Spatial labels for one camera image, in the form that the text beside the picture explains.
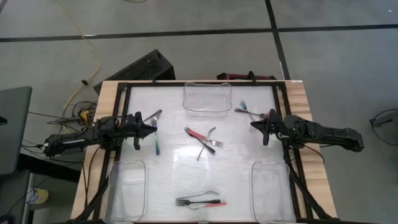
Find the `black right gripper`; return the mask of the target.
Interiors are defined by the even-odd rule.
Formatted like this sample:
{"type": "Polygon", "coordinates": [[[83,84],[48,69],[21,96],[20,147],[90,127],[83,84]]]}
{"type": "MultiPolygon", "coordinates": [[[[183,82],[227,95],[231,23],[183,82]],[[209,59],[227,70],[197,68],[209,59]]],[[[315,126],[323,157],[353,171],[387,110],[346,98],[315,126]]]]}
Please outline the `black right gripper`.
{"type": "Polygon", "coordinates": [[[274,134],[275,137],[284,142],[287,139],[287,129],[284,122],[281,120],[280,116],[277,114],[276,110],[271,109],[266,118],[259,121],[252,121],[251,126],[261,126],[254,127],[254,129],[260,131],[263,134],[263,145],[267,146],[269,143],[269,136],[274,134]]]}

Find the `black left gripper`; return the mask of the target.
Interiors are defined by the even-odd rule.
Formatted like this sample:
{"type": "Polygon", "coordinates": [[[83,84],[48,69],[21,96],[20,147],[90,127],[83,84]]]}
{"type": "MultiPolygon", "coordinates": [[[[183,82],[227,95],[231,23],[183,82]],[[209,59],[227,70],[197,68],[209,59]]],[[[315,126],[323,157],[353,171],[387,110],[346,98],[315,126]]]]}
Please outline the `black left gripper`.
{"type": "Polygon", "coordinates": [[[142,115],[141,112],[135,112],[134,114],[128,114],[122,117],[122,134],[121,137],[123,139],[133,138],[133,146],[134,149],[139,151],[141,149],[141,145],[139,144],[140,138],[146,138],[153,133],[156,133],[157,123],[154,119],[147,119],[143,121],[143,124],[146,128],[151,128],[154,130],[146,130],[141,136],[142,131],[142,115]]]}

